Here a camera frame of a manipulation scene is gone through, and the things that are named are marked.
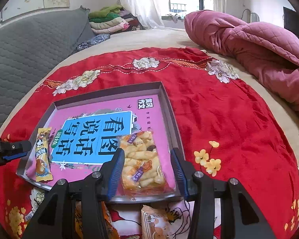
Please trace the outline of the yellow long snack packet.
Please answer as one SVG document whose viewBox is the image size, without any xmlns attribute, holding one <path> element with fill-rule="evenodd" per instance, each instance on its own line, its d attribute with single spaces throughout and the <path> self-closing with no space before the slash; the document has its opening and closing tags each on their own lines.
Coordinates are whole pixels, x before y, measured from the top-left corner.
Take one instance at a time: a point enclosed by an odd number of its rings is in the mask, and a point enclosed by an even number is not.
<svg viewBox="0 0 299 239">
<path fill-rule="evenodd" d="M 51 127 L 49 128 L 39 128 L 38 134 L 36 136 L 35 144 L 35 181 L 36 182 L 46 182 L 53 180 L 53 175 L 49 164 L 49 135 L 51 132 Z"/>
</svg>

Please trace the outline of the clear bag of rice crackers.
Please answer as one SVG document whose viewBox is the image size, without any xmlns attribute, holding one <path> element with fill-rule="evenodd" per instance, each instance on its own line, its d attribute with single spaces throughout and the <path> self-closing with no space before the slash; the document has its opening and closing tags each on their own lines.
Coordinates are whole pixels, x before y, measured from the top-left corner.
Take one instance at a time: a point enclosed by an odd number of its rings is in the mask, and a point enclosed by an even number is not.
<svg viewBox="0 0 299 239">
<path fill-rule="evenodd" d="M 125 154 L 121 184 L 126 195 L 158 195 L 172 190 L 165 178 L 152 131 L 122 135 L 117 140 Z"/>
</svg>

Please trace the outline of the orange clear snack bag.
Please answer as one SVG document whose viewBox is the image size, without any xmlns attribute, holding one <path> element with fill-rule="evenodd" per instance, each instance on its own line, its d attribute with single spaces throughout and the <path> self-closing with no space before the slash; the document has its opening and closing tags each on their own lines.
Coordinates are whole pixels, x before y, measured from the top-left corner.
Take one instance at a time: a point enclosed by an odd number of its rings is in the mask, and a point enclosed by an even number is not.
<svg viewBox="0 0 299 239">
<path fill-rule="evenodd" d="M 109 238 L 120 239 L 120 235 L 118 234 L 117 229 L 115 229 L 113 225 L 111 214 L 104 202 L 101 203 L 101 209 L 105 219 L 105 225 L 106 225 L 107 234 Z M 79 238 L 84 238 L 83 222 L 82 222 L 82 215 L 81 215 L 81 201 L 76 201 L 75 203 L 75 231 L 78 234 Z"/>
</svg>

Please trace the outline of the beige cartoon snack packet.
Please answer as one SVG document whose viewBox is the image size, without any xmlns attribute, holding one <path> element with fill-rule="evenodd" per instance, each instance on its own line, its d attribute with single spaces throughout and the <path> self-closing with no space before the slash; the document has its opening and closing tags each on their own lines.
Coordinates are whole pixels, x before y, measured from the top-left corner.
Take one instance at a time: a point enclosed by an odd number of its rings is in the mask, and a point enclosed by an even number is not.
<svg viewBox="0 0 299 239">
<path fill-rule="evenodd" d="M 172 224 L 180 219 L 177 211 L 155 209 L 143 205 L 141 209 L 142 238 L 173 238 Z"/>
</svg>

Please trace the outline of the grey quilted headboard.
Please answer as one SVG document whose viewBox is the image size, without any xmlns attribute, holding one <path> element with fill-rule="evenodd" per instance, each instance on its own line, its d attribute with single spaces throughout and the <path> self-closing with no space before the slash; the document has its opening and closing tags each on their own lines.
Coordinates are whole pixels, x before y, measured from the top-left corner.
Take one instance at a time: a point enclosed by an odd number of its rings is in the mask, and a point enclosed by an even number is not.
<svg viewBox="0 0 299 239">
<path fill-rule="evenodd" d="M 46 12 L 0 29 L 0 128 L 43 77 L 94 36 L 89 12 L 83 7 Z"/>
</svg>

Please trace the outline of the dark patterned cloth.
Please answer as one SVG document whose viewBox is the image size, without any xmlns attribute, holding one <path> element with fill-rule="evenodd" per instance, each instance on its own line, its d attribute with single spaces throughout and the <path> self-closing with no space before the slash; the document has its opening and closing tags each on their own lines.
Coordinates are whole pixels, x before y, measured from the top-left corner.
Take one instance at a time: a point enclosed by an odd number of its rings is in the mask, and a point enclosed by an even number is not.
<svg viewBox="0 0 299 239">
<path fill-rule="evenodd" d="M 98 44 L 110 39 L 110 36 L 111 36 L 110 34 L 98 34 L 95 37 L 79 44 L 76 47 L 75 52 L 80 52 L 80 51 L 83 51 L 84 49 L 90 48 L 91 46 L 98 45 Z"/>
</svg>

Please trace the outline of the stack of folded clothes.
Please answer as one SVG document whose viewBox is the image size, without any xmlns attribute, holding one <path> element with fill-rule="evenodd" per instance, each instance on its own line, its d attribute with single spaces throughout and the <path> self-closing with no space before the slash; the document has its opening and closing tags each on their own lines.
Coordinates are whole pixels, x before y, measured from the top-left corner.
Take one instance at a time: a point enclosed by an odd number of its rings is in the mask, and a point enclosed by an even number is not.
<svg viewBox="0 0 299 239">
<path fill-rule="evenodd" d="M 104 7 L 101 10 L 90 12 L 89 23 L 96 35 L 111 35 L 141 29 L 137 17 L 121 5 Z"/>
</svg>

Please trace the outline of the pink quilted duvet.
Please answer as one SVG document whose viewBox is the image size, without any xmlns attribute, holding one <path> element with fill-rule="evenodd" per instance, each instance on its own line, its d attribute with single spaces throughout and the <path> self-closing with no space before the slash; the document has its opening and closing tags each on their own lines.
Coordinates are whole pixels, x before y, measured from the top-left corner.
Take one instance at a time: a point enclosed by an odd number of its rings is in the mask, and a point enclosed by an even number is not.
<svg viewBox="0 0 299 239">
<path fill-rule="evenodd" d="M 211 10 L 188 14 L 185 30 L 196 44 L 235 58 L 262 86 L 299 111 L 299 39 L 291 31 Z"/>
</svg>

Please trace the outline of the beige bed sheet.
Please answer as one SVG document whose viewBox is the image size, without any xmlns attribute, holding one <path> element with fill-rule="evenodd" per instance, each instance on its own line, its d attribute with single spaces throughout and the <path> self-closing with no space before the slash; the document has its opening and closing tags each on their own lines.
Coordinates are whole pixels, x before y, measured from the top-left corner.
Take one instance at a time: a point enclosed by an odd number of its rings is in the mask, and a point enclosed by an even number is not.
<svg viewBox="0 0 299 239">
<path fill-rule="evenodd" d="M 14 115 L 23 107 L 25 102 L 30 98 L 34 91 L 43 83 L 43 81 L 53 74 L 59 68 L 76 63 L 90 56 L 96 56 L 107 52 L 116 51 L 130 51 L 141 48 L 197 48 L 202 49 L 195 44 L 188 37 L 184 29 L 174 29 L 171 27 L 138 30 L 113 35 L 109 40 L 100 43 L 99 45 L 85 49 L 81 52 L 73 54 L 57 64 L 46 76 L 43 77 L 22 99 L 15 108 L 11 111 L 10 115 L 0 127 L 0 136 L 4 129 L 9 124 Z M 248 74 L 247 71 L 233 58 L 218 55 L 211 51 L 207 52 L 210 56 L 217 58 L 223 62 L 228 63 L 233 67 L 234 71 L 238 74 L 241 80 L 251 86 L 266 102 L 272 111 L 274 118 L 284 131 L 289 144 L 291 145 L 299 167 L 299 118 L 295 112 L 289 108 L 286 102 L 281 98 L 263 87 L 256 79 L 255 76 Z"/>
</svg>

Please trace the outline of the white curtain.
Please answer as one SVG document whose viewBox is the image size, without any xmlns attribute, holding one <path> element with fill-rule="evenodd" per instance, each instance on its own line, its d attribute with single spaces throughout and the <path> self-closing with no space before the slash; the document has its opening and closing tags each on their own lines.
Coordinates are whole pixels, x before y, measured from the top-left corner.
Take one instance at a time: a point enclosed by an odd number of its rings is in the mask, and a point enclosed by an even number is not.
<svg viewBox="0 0 299 239">
<path fill-rule="evenodd" d="M 159 0 L 119 0 L 145 29 L 164 27 L 159 11 Z"/>
</svg>

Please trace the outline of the black television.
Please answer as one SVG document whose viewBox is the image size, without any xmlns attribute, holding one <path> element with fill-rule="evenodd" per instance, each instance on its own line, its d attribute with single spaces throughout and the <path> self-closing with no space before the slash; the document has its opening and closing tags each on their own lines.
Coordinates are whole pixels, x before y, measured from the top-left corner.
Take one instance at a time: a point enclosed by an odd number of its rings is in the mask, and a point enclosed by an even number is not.
<svg viewBox="0 0 299 239">
<path fill-rule="evenodd" d="M 299 15 L 296 11 L 284 7 L 284 28 L 299 38 Z"/>
</svg>

